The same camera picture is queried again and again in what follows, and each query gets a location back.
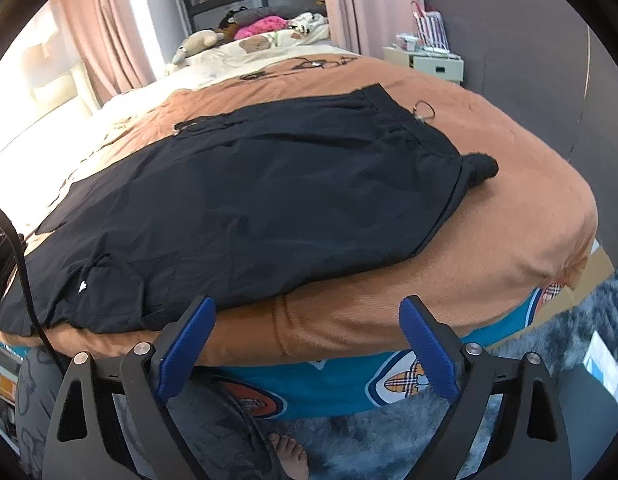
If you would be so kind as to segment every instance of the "shopping bag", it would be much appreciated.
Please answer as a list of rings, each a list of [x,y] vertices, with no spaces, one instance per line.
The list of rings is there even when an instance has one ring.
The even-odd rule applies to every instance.
[[[416,20],[419,43],[435,48],[449,50],[445,25],[442,22],[442,14],[437,10],[425,10],[416,1],[411,2],[411,12]]]

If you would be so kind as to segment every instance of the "orange blanket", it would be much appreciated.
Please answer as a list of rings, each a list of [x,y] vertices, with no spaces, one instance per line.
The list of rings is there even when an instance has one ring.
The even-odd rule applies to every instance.
[[[340,55],[318,57],[343,61]],[[498,161],[498,175],[467,194],[419,256],[225,310],[198,364],[273,365],[397,351],[407,347],[397,310],[410,294],[418,294],[436,319],[463,334],[502,318],[536,286],[578,282],[597,213],[588,184],[574,168],[478,95],[377,59],[349,59],[344,66],[307,70],[294,70],[300,61],[292,59],[252,80],[175,92],[78,168],[81,178],[93,174],[197,116],[340,94],[378,82],[409,110],[419,100],[429,103],[435,109],[430,124],[461,153],[489,153]],[[48,336],[67,355],[87,350],[112,356],[157,333],[97,335],[65,325],[48,330]],[[39,342],[5,333],[0,339],[16,346]]]

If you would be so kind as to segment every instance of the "pink plush toy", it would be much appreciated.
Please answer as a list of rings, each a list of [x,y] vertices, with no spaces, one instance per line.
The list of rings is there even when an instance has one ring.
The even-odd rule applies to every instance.
[[[287,20],[283,20],[278,16],[267,16],[255,23],[251,23],[248,27],[243,27],[235,33],[235,40],[244,40],[244,38],[250,38],[256,34],[262,34],[263,32],[272,32],[273,30],[281,30],[287,28]]]

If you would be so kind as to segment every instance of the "gray pants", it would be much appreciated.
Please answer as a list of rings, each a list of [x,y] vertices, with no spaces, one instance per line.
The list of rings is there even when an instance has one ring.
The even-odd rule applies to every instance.
[[[18,377],[16,429],[22,464],[42,478],[44,443],[62,376],[44,348],[32,349]],[[138,473],[155,478],[135,433],[124,396],[115,396],[124,438]],[[200,368],[167,409],[187,445],[214,480],[289,480],[267,438],[239,403]]]

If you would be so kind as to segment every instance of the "nightstand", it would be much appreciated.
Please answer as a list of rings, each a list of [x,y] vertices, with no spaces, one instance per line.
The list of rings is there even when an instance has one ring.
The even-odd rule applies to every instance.
[[[396,65],[409,66],[425,74],[435,75],[441,79],[461,84],[465,71],[462,59],[451,59],[423,51],[408,52],[393,46],[383,48],[385,61]]]

